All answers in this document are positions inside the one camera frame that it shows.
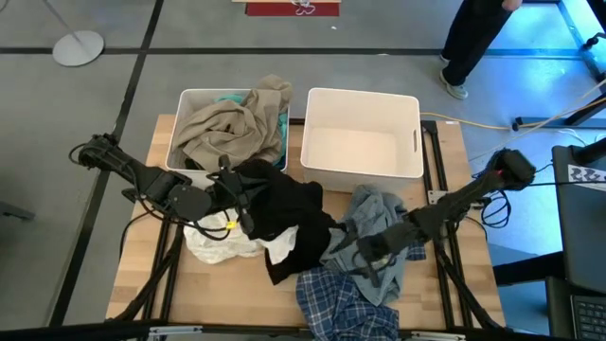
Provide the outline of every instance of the white plastic bin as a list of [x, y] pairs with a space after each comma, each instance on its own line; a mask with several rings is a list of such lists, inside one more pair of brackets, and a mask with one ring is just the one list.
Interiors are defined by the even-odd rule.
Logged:
[[372, 184], [401, 193], [423, 175], [421, 138], [413, 97], [313, 88], [301, 150], [305, 180], [327, 190]]
[[[189, 117], [198, 110], [213, 104], [215, 99], [227, 95], [240, 95], [242, 97], [246, 97], [249, 92], [250, 89], [187, 89], [182, 92], [181, 97], [179, 98], [179, 106], [177, 108], [175, 124], [172, 128], [172, 134], [170, 136], [169, 153], [167, 155], [166, 162], [167, 169], [170, 171], [178, 171], [183, 175], [188, 176], [191, 178], [193, 185], [196, 187], [206, 188], [212, 185], [212, 181], [206, 179], [206, 176], [208, 175], [207, 171], [186, 169], [185, 160], [187, 159], [187, 156], [180, 149], [175, 151], [172, 150], [174, 134], [177, 131], [177, 127], [179, 127], [180, 122], [182, 122], [185, 117]], [[290, 118], [290, 112], [291, 108], [289, 107], [287, 111], [288, 118]], [[286, 171], [288, 166], [288, 132], [289, 130], [287, 129], [286, 163], [284, 164], [282, 171]]]

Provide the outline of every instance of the wooden table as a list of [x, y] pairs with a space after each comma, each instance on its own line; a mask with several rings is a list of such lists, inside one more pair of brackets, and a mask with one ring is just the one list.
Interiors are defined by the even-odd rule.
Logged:
[[[158, 118], [146, 164], [164, 167], [169, 148], [173, 115]], [[463, 145], [460, 126], [455, 122], [437, 123], [444, 168], [450, 190], [470, 182], [470, 169]], [[288, 174], [303, 181], [300, 164], [303, 126], [291, 125], [289, 137]], [[437, 175], [431, 140], [425, 136], [433, 183]], [[426, 205], [422, 179], [409, 185], [401, 194], [405, 206], [412, 209]], [[324, 210], [339, 219], [343, 216], [350, 194], [325, 192]], [[142, 213], [136, 206], [133, 216]], [[158, 240], [160, 222], [146, 217], [133, 224], [125, 243], [107, 316], [121, 313], [150, 276]], [[481, 305], [499, 324], [505, 325], [484, 231], [473, 222], [463, 220], [458, 229], [465, 280]], [[401, 329], [443, 330], [444, 317], [437, 279], [433, 245], [426, 244], [427, 260], [405, 264], [401, 298], [390, 307], [400, 311]], [[461, 325], [456, 288], [450, 283], [456, 325]], [[239, 327], [300, 327], [307, 328], [295, 295], [295, 276], [277, 286], [267, 275], [263, 256], [252, 259], [235, 258], [208, 265], [196, 259], [185, 247], [181, 259], [170, 308], [169, 322], [197, 325], [229, 325]], [[160, 312], [164, 283], [158, 287], [152, 317]]]

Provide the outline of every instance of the beige cloth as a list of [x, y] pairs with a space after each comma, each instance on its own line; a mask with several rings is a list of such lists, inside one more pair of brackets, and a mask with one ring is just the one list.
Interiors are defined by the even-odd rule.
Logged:
[[255, 157], [274, 163], [282, 149], [278, 115], [285, 113], [293, 87], [278, 76], [263, 78], [241, 105], [222, 100], [209, 105], [177, 127], [174, 150], [183, 152], [206, 171], [219, 170], [219, 156], [227, 154], [232, 166]]

